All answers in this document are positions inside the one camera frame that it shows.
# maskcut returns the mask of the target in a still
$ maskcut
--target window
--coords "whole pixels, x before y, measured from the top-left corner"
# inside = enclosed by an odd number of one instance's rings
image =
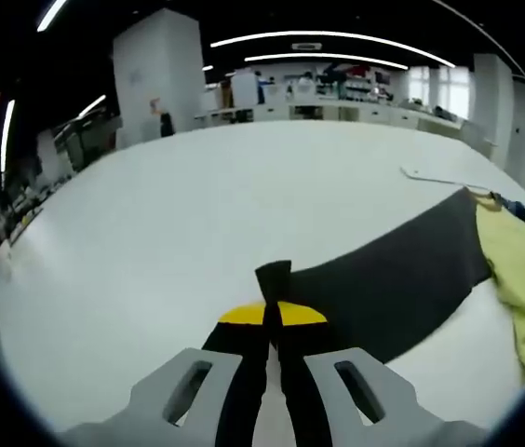
[[[411,67],[409,76],[409,97],[422,100],[424,105],[430,103],[430,69],[428,67]]]
[[[469,117],[469,70],[466,67],[440,67],[438,105],[457,116]]]

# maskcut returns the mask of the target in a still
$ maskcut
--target black ceiling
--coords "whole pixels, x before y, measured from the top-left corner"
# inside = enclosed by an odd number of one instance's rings
[[[404,63],[430,60],[409,51],[340,38],[280,38],[210,48],[211,42],[268,31],[329,30],[369,34],[431,52],[471,67],[476,52],[496,52],[520,69],[480,31],[434,0],[389,2],[202,2],[187,0],[68,0],[50,28],[36,25],[53,0],[0,1],[0,91],[17,99],[17,120],[30,141],[42,129],[76,116],[101,94],[115,107],[113,38],[161,7],[199,20],[209,81],[242,65],[244,57],[290,52],[298,41],[323,51]],[[525,4],[446,0],[488,32],[525,71]]]

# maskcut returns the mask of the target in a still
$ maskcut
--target white tabletop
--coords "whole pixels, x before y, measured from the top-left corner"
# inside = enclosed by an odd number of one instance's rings
[[[109,417],[136,382],[201,347],[222,313],[261,299],[257,266],[325,262],[458,189],[406,178],[409,164],[525,203],[462,142],[364,123],[197,130],[105,157],[44,204],[12,248],[11,277],[0,277],[16,383],[57,430]],[[488,427],[520,387],[511,328],[487,281],[389,365],[429,411]]]

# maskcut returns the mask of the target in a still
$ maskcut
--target dark gray fabric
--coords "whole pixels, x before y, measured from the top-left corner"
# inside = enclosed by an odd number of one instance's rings
[[[476,205],[461,190],[364,247],[293,272],[288,301],[321,312],[342,348],[361,347],[382,362],[394,359],[490,277]]]

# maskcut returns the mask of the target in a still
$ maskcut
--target yellow cloth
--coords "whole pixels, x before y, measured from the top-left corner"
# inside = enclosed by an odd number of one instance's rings
[[[525,377],[525,223],[491,199],[477,200],[479,243],[491,266],[498,298],[512,312]]]

